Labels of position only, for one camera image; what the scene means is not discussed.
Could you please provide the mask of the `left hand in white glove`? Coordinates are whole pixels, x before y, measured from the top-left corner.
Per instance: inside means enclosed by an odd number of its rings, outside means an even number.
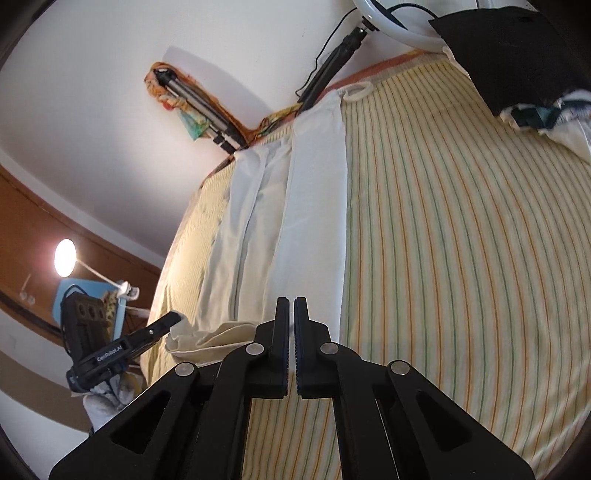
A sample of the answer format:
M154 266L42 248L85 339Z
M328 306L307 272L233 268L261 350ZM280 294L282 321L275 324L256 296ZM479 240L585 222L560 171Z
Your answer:
M92 430L98 431L129 405L143 390L143 378L125 372L93 387L82 397Z

